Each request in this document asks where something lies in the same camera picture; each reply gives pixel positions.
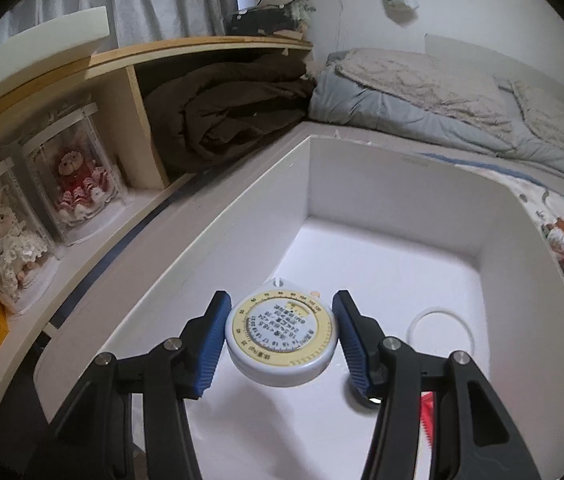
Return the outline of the round yellow tape measure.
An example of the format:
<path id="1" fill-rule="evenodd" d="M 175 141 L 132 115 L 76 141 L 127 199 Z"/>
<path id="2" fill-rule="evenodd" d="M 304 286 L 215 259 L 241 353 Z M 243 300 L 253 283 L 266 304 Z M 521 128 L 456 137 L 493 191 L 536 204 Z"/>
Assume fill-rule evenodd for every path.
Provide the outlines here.
<path id="1" fill-rule="evenodd" d="M 337 322 L 319 295 L 273 278 L 231 308 L 224 339 L 235 367 L 273 388 L 312 382 L 330 365 Z"/>

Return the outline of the left beige quilted pillow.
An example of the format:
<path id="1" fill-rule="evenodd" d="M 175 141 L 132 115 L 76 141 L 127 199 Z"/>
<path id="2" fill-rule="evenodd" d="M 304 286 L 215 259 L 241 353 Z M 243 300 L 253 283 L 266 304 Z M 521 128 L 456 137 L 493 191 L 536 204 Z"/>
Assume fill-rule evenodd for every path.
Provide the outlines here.
<path id="1" fill-rule="evenodd" d="M 513 143 L 512 120 L 493 76 L 427 54 L 372 48 L 349 50 L 335 65 L 363 87 Z"/>

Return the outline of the grey duvet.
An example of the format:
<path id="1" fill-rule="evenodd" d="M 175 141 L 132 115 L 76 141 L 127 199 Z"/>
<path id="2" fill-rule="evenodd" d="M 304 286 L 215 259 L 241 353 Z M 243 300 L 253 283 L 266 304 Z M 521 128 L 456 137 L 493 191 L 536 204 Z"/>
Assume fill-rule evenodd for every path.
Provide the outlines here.
<path id="1" fill-rule="evenodd" d="M 511 122 L 506 140 L 457 118 L 424 110 L 390 94 L 341 75 L 333 53 L 317 78 L 309 118 L 314 122 L 366 128 L 457 150 L 528 162 L 564 176 L 564 150 L 535 136 L 519 119 Z"/>

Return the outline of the red disposable gloves packet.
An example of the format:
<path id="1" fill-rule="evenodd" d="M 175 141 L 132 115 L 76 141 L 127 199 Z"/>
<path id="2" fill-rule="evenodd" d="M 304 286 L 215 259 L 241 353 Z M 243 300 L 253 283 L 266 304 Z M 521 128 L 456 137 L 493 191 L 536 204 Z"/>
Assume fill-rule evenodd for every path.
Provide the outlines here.
<path id="1" fill-rule="evenodd" d="M 420 422 L 424 429 L 428 445 L 434 446 L 435 437 L 435 397 L 434 393 L 427 392 L 421 396 Z"/>

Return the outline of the beige quilted pillow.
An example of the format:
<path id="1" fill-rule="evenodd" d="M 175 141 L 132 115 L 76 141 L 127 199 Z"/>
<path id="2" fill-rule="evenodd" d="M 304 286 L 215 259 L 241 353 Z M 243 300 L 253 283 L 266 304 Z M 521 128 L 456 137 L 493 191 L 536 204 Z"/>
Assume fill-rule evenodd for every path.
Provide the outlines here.
<path id="1" fill-rule="evenodd" d="M 493 76 L 427 54 L 372 48 L 349 50 L 335 65 L 363 87 L 513 143 L 512 120 Z"/>
<path id="2" fill-rule="evenodd" d="M 564 150 L 564 102 L 523 81 L 511 84 L 527 128 L 539 139 Z"/>

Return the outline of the right beige quilted pillow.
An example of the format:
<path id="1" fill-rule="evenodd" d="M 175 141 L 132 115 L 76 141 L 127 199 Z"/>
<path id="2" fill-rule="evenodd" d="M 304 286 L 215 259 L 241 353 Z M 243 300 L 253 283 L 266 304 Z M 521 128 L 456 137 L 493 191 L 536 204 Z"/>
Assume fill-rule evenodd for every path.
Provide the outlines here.
<path id="1" fill-rule="evenodd" d="M 539 139 L 564 150 L 564 102 L 523 81 L 511 84 L 527 128 Z"/>

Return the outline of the grey curtain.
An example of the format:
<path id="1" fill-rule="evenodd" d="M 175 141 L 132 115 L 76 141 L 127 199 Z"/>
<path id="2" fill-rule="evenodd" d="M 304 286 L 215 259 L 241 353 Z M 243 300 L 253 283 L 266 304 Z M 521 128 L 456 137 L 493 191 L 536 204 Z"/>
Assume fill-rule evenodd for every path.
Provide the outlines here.
<path id="1" fill-rule="evenodd" d="M 20 0 L 0 18 L 0 46 L 41 23 L 104 6 L 110 34 L 101 52 L 134 44 L 198 36 L 222 36 L 224 19 L 238 0 Z"/>

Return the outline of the black gold round tin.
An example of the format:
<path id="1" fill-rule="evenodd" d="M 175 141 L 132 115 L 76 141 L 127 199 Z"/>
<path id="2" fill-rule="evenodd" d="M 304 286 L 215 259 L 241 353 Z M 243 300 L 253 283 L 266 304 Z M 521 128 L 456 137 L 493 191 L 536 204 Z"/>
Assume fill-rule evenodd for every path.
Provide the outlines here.
<path id="1" fill-rule="evenodd" d="M 344 387 L 345 399 L 348 405 L 356 412 L 377 412 L 381 407 L 381 400 L 362 393 L 348 377 Z"/>

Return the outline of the doll in white dress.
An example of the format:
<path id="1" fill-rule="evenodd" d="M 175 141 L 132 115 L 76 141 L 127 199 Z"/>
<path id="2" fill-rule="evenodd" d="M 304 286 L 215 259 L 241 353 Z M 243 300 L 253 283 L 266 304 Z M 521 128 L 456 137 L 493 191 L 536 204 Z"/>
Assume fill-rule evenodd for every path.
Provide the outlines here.
<path id="1" fill-rule="evenodd" d="M 48 244 L 8 204 L 0 204 L 0 284 L 14 300 L 35 281 Z"/>

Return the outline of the doll in red dress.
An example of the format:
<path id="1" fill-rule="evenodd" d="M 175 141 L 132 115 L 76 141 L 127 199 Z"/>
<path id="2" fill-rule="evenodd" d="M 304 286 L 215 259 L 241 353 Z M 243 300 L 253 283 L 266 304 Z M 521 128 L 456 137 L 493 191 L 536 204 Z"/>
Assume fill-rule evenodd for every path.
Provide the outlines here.
<path id="1" fill-rule="evenodd" d="M 58 159 L 58 190 L 55 207 L 69 226 L 95 216 L 113 192 L 107 170 L 76 148 L 68 148 Z"/>

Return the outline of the dark brown folded blanket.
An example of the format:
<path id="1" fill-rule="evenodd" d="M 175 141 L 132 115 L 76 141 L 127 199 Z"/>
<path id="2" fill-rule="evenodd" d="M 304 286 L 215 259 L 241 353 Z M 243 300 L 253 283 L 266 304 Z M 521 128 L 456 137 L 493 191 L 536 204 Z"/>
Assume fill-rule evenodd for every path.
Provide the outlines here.
<path id="1" fill-rule="evenodd" d="M 224 166 L 282 136 L 308 115 L 316 84 L 304 62 L 270 53 L 209 64 L 154 89 L 144 107 L 168 174 Z"/>

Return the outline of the white cardboard shoe box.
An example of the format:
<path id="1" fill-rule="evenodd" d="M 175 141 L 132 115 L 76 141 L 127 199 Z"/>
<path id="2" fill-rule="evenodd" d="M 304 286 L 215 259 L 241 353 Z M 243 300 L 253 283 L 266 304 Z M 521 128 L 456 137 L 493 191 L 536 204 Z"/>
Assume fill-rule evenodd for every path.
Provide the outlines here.
<path id="1" fill-rule="evenodd" d="M 44 414 L 98 353 L 147 352 L 217 290 L 241 300 L 277 276 L 348 290 L 421 352 L 471 352 L 540 474 L 564 474 L 564 282 L 546 240 L 505 186 L 367 141 L 311 136 L 179 191 L 43 351 Z"/>

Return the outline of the wooden shelf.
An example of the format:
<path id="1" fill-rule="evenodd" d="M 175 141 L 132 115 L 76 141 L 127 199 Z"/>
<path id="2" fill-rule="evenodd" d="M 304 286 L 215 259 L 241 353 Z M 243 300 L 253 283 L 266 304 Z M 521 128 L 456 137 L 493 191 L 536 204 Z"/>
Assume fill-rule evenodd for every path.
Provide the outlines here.
<path id="1" fill-rule="evenodd" d="M 87 274 L 135 226 L 155 210 L 185 178 L 171 181 L 158 157 L 141 94 L 138 70 L 155 76 L 186 73 L 194 65 L 224 60 L 247 60 L 267 51 L 306 61 L 312 45 L 283 37 L 209 36 L 138 44 L 92 54 L 64 63 L 0 96 L 0 142 L 28 120 L 59 105 L 73 105 L 53 128 L 29 138 L 20 154 L 42 148 L 56 152 L 83 144 L 95 133 L 128 188 L 111 205 L 82 222 L 61 244 L 45 278 L 47 287 L 29 301 L 23 312 L 9 319 L 9 333 L 0 346 L 0 404 L 10 383 L 38 336 Z"/>

